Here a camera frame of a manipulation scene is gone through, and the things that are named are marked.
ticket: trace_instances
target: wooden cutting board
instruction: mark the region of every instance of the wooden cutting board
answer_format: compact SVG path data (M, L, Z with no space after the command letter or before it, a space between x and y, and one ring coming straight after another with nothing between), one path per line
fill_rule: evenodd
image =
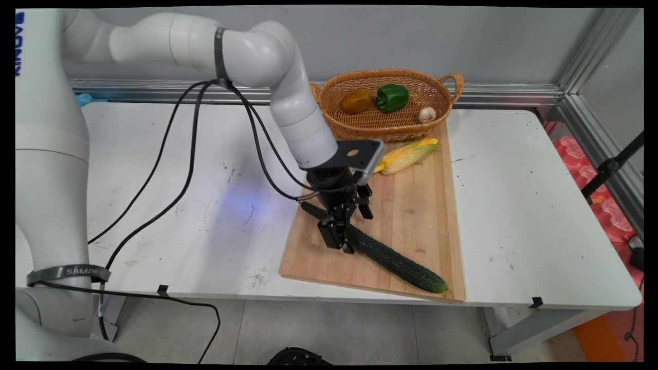
M297 209L290 229L279 269L281 276L428 300L464 302L466 291L446 123L429 137L439 139L442 147L421 164L395 174L372 175L370 208L374 218L364 220L356 211L350 221L434 271L445 280L448 290L441 294L425 292L359 252L350 255L327 248L317 227L318 220L301 208ZM406 143L387 143L386 152ZM311 203L323 208L317 199Z

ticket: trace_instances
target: corn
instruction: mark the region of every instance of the corn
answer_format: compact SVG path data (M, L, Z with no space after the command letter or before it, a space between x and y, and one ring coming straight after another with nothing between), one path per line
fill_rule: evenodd
M387 153L374 171L382 171L383 174L400 171L440 148L438 142L437 139L423 138L403 145Z

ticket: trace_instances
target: basket handle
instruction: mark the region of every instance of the basket handle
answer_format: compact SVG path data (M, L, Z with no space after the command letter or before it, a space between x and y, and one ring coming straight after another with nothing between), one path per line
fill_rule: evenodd
M455 93L453 94L452 98L452 104L454 104L457 102L457 100L459 100L461 93L464 92L464 76L459 73L449 73L441 77L439 82L444 84L448 78L452 78L455 81Z
M315 102L318 103L318 105L320 105L320 88L312 82L311 82L311 93L315 98Z

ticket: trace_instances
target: green bell pepper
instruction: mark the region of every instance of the green bell pepper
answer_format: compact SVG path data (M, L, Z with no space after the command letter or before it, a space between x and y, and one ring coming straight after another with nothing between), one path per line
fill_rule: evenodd
M404 108L408 101L409 91L404 86L388 84L377 90L374 104L382 113L393 113Z

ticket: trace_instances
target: tiled floor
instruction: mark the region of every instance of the tiled floor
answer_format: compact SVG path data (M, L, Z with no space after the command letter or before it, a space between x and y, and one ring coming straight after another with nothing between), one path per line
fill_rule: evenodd
M222 319L204 363L264 365L285 347L304 348L334 365L490 362L484 314L474 307L195 301L215 304ZM129 298L118 325L116 343L146 361L195 363L216 321L208 307ZM572 331L512 359L586 360Z

